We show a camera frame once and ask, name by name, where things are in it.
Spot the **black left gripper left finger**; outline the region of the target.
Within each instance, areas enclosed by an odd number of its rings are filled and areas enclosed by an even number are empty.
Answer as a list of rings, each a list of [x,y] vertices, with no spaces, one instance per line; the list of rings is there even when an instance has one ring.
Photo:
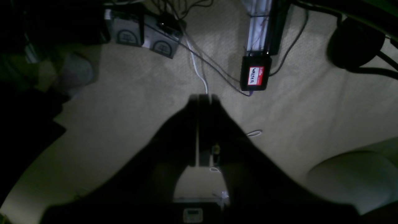
[[[81,199],[49,207],[41,223],[165,223],[175,186],[195,161],[197,103],[191,95],[114,176]]]

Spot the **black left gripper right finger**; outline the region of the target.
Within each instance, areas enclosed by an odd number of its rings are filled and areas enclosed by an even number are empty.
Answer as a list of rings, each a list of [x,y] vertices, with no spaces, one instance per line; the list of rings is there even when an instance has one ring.
[[[222,173],[230,205],[223,224],[363,224],[347,203],[316,196],[259,150],[216,95],[199,97],[200,152],[209,149]]]

